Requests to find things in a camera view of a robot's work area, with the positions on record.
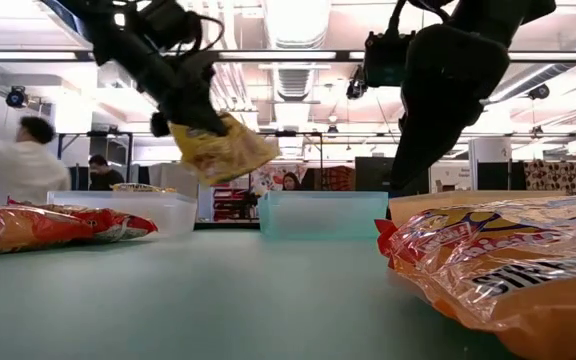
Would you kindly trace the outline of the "red storage bins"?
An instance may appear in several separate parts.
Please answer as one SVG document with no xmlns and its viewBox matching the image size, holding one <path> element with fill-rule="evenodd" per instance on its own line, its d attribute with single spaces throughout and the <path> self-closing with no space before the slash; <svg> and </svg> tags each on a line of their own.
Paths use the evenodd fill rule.
<svg viewBox="0 0 576 360">
<path fill-rule="evenodd" d="M 214 222 L 258 220 L 258 196 L 246 189 L 215 187 L 212 219 Z"/>
</svg>

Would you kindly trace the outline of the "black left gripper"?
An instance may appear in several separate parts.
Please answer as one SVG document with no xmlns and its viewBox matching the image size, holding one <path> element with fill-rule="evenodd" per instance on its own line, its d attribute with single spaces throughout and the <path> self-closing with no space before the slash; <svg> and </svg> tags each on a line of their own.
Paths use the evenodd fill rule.
<svg viewBox="0 0 576 360">
<path fill-rule="evenodd" d="M 150 131 L 154 137 L 170 135 L 168 120 L 217 136 L 228 134 L 227 126 L 210 101 L 215 61 L 216 56 L 208 51 L 154 55 L 150 59 L 137 80 L 137 90 L 148 94 L 160 111 L 150 118 Z"/>
</svg>

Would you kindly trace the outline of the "teal plastic bin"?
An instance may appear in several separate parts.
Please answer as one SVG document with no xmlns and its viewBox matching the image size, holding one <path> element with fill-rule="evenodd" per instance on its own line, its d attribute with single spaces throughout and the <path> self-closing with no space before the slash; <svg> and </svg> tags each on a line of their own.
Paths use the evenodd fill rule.
<svg viewBox="0 0 576 360">
<path fill-rule="evenodd" d="M 260 230 L 272 240 L 370 240 L 388 194 L 371 191 L 269 191 L 258 200 Z"/>
</svg>

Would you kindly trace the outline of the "green table mat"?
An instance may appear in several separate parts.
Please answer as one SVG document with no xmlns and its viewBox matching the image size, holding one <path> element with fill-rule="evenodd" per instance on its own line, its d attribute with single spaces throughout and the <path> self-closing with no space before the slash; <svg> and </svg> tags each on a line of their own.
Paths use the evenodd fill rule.
<svg viewBox="0 0 576 360">
<path fill-rule="evenodd" d="M 517 360 L 373 241 L 251 231 L 0 255 L 0 360 Z"/>
</svg>

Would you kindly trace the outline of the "orange plastic bin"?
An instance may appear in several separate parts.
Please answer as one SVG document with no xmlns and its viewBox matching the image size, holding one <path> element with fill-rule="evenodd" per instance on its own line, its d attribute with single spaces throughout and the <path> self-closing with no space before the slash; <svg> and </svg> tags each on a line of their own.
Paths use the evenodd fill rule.
<svg viewBox="0 0 576 360">
<path fill-rule="evenodd" d="M 476 190 L 450 191 L 432 194 L 397 197 L 389 200 L 392 222 L 400 226 L 412 216 L 428 209 L 457 205 L 472 205 L 503 200 L 524 198 L 565 196 L 564 191 L 528 191 L 528 190 Z"/>
</svg>

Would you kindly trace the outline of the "black monitor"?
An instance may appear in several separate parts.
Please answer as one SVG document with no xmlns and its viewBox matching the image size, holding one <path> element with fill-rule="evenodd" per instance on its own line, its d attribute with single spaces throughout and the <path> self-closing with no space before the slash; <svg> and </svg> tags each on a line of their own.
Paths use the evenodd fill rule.
<svg viewBox="0 0 576 360">
<path fill-rule="evenodd" d="M 356 157 L 356 190 L 389 192 L 392 163 L 393 158 L 388 157 Z"/>
</svg>

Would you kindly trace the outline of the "grey cabinet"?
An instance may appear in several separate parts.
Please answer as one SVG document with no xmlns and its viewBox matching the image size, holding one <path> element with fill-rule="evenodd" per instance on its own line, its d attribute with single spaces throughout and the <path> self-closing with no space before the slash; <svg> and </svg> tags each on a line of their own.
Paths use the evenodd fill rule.
<svg viewBox="0 0 576 360">
<path fill-rule="evenodd" d="M 181 163 L 158 163 L 149 167 L 152 186 L 174 189 L 177 193 L 196 199 L 199 182 L 194 173 Z"/>
</svg>

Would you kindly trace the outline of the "silver ventilation duct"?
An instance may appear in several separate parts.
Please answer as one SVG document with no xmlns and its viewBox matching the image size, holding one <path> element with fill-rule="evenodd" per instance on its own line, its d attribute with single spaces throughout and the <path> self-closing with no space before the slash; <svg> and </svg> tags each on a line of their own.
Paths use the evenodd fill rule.
<svg viewBox="0 0 576 360">
<path fill-rule="evenodd" d="M 264 25 L 272 50 L 319 50 L 329 25 L 331 0 L 261 0 Z M 304 101 L 312 89 L 314 63 L 278 63 L 273 69 L 277 96 Z"/>
</svg>

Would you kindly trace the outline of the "clear plastic bin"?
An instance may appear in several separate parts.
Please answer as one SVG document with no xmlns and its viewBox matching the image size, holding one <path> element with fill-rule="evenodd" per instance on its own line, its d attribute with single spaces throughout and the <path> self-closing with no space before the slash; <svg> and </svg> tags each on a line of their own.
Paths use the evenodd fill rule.
<svg viewBox="0 0 576 360">
<path fill-rule="evenodd" d="M 182 235 L 194 229 L 197 198 L 176 192 L 55 191 L 48 204 L 108 208 L 151 220 L 163 235 Z"/>
</svg>

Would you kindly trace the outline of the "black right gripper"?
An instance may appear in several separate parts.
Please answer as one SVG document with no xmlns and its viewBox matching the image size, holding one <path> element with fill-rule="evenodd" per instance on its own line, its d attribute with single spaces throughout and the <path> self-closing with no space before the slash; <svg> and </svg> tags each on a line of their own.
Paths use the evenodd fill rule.
<svg viewBox="0 0 576 360">
<path fill-rule="evenodd" d="M 405 107 L 390 186 L 403 190 L 477 122 L 482 101 L 509 67 L 504 44 L 448 25 L 419 31 L 409 44 L 401 98 Z"/>
</svg>

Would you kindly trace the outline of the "red snack packets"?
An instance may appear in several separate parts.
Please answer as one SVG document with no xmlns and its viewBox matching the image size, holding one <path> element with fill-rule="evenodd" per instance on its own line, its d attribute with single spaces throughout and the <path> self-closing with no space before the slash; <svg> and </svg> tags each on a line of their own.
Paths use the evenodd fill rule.
<svg viewBox="0 0 576 360">
<path fill-rule="evenodd" d="M 576 360 L 576 195 L 375 223 L 395 280 L 526 360 Z"/>
</svg>

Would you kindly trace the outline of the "floral patterned curtain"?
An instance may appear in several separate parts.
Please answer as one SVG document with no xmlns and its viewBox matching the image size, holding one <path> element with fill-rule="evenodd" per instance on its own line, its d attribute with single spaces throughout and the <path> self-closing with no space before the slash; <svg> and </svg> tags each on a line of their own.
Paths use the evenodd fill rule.
<svg viewBox="0 0 576 360">
<path fill-rule="evenodd" d="M 528 190 L 576 195 L 576 162 L 533 160 L 524 163 L 524 174 Z"/>
</svg>

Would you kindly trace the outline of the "orange Saucy Noods packet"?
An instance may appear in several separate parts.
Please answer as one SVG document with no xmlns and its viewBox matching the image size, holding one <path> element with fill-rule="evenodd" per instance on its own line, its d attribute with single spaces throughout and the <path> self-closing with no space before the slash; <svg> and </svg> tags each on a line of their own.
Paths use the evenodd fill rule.
<svg viewBox="0 0 576 360">
<path fill-rule="evenodd" d="M 0 254 L 53 247 L 92 235 L 90 225 L 70 215 L 26 206 L 0 206 Z"/>
</svg>

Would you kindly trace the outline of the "black aluminium rig frame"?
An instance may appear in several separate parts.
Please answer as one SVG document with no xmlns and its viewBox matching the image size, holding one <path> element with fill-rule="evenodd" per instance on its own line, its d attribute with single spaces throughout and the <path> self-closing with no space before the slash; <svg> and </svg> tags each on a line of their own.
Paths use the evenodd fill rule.
<svg viewBox="0 0 576 360">
<path fill-rule="evenodd" d="M 194 231 L 202 230 L 253 230 L 259 231 L 259 223 L 238 223 L 238 222 L 197 222 L 194 224 Z"/>
</svg>

